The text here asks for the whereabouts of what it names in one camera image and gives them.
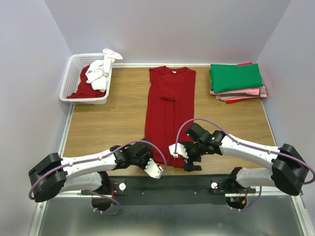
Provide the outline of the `dark red t-shirt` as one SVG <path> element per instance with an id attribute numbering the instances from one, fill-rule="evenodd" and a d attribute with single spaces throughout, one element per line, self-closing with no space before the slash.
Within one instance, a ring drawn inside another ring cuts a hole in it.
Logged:
<path id="1" fill-rule="evenodd" d="M 194 118 L 196 71 L 160 66 L 149 73 L 145 138 L 161 150 L 168 166 L 183 168 L 183 159 L 173 158 L 169 146 L 175 143 L 181 125 Z"/>

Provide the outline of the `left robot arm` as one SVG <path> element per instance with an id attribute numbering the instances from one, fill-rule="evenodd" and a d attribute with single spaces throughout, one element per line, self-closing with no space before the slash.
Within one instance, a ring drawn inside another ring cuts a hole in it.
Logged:
<path id="1" fill-rule="evenodd" d="M 159 179 L 163 168 L 154 161 L 155 149 L 155 145 L 143 139 L 73 158 L 60 157 L 57 152 L 50 153 L 28 172 L 31 183 L 29 198 L 40 203 L 75 190 L 104 194 L 110 186 L 105 174 L 130 166 Z"/>

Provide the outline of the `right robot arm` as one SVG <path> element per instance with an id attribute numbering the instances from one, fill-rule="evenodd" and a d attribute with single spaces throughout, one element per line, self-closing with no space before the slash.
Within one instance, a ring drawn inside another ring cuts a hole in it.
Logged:
<path id="1" fill-rule="evenodd" d="M 282 147 L 265 146 L 239 139 L 222 130 L 210 133 L 198 123 L 192 123 L 185 131 L 190 141 L 177 144 L 177 152 L 193 171 L 194 162 L 200 162 L 206 154 L 234 156 L 260 165 L 249 169 L 236 167 L 226 181 L 233 193 L 254 186 L 276 187 L 280 191 L 298 196 L 310 168 L 298 151 L 289 144 Z"/>

